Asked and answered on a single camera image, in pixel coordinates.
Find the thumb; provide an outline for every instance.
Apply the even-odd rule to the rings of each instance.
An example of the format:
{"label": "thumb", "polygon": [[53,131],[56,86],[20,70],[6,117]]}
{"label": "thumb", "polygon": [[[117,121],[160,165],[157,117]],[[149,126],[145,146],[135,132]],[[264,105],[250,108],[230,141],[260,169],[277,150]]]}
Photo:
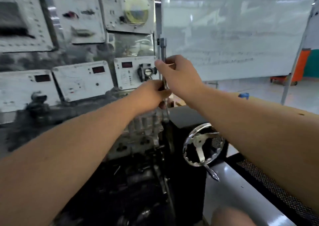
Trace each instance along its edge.
{"label": "thumb", "polygon": [[161,96],[162,100],[168,98],[171,94],[172,94],[172,92],[170,91],[170,89],[165,89],[163,91],[159,91],[159,95]]}
{"label": "thumb", "polygon": [[169,65],[161,60],[155,61],[155,67],[165,78],[169,77],[174,72],[174,70],[170,68]]}

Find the green wall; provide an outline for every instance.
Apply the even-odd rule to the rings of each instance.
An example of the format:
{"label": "green wall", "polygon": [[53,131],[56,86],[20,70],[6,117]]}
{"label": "green wall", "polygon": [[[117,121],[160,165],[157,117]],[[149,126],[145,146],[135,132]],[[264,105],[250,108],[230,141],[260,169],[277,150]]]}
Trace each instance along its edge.
{"label": "green wall", "polygon": [[304,77],[319,77],[319,50],[312,50],[308,56]]}

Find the right hand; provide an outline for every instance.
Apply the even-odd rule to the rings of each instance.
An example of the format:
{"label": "right hand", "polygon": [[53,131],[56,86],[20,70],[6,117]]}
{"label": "right hand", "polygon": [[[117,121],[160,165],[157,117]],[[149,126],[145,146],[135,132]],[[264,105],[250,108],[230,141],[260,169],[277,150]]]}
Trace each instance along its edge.
{"label": "right hand", "polygon": [[[175,70],[167,65],[172,63],[176,64]],[[157,60],[155,67],[164,76],[173,94],[183,99],[188,105],[192,103],[194,95],[205,86],[193,64],[181,55],[168,57],[166,63]]]}

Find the left hand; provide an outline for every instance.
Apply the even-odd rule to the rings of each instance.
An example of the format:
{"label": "left hand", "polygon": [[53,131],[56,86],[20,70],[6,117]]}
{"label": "left hand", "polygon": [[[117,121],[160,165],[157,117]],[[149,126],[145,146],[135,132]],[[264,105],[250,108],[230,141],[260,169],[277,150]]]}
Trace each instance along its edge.
{"label": "left hand", "polygon": [[162,85],[161,80],[148,80],[127,96],[137,115],[154,110],[171,95],[169,89],[158,91]]}

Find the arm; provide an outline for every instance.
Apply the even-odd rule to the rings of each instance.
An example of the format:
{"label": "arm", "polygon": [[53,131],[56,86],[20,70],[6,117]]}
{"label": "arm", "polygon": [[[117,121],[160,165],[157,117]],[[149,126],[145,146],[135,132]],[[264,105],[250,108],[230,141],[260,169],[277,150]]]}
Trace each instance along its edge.
{"label": "arm", "polygon": [[237,150],[319,212],[319,121],[205,86],[192,63],[170,57],[156,67],[174,94],[210,121]]}
{"label": "arm", "polygon": [[170,95],[160,80],[46,131],[0,161],[2,225],[49,225],[137,115]]}

